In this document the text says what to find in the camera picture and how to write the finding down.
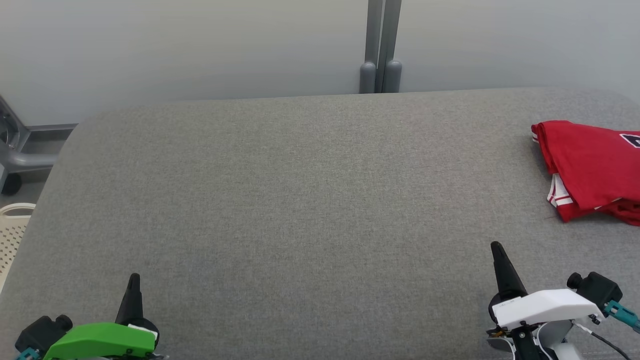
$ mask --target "chair wheel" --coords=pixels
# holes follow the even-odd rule
[[[3,195],[15,195],[22,186],[22,178],[18,174],[8,174],[2,187]]]

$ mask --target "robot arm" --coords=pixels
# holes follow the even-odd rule
[[[17,360],[68,360],[89,357],[156,359],[158,329],[143,317],[140,276],[132,274],[115,323],[73,327],[66,315],[43,316],[22,331]]]
[[[492,347],[511,351],[514,358],[517,354],[521,360],[582,359],[575,347],[564,340],[575,319],[590,318],[598,325],[611,315],[640,332],[637,315],[618,303],[622,291],[608,278],[592,272],[583,279],[574,273],[567,286],[576,292],[542,290],[529,295],[502,245],[494,241],[491,250],[498,286],[498,294],[489,304],[489,314],[497,325],[495,330],[487,331]],[[603,337],[579,327],[628,359],[622,350]]]

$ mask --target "floor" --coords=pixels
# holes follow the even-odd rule
[[[34,131],[24,144],[22,151],[28,154],[57,154],[62,149],[62,145],[64,145],[70,133],[71,130]],[[44,183],[49,177],[49,170],[23,172],[20,176],[22,178],[22,187],[15,195],[0,195],[0,207],[14,202],[32,202],[35,204],[42,193]]]

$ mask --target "white wall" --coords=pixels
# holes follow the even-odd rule
[[[27,126],[152,102],[358,92],[367,0],[4,0],[0,94]]]
[[[638,0],[403,0],[400,90],[589,86],[640,102]]]

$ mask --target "teal connector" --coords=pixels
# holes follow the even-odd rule
[[[15,360],[38,360],[39,358],[40,354],[29,347],[27,350],[21,352]]]
[[[617,301],[611,300],[607,307],[605,307],[604,312],[631,326],[635,332],[640,334],[640,321],[638,320],[638,316],[633,311],[620,305]]]

